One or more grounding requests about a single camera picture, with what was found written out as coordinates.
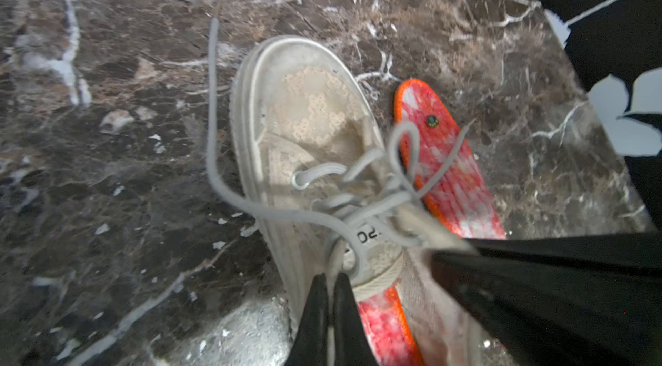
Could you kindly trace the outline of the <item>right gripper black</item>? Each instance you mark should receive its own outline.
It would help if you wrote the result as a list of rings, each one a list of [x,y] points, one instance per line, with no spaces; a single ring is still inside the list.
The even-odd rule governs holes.
[[[658,365],[661,235],[467,240],[431,274],[520,364]]]

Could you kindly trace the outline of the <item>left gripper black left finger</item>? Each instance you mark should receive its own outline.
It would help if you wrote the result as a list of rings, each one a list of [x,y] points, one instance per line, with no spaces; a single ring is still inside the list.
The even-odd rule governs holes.
[[[329,292],[325,274],[314,277],[285,366],[323,366],[328,360]]]

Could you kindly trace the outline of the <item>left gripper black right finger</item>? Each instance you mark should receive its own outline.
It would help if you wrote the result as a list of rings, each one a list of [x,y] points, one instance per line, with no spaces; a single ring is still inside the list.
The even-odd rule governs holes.
[[[349,277],[340,273],[333,295],[334,365],[378,366],[360,318]]]

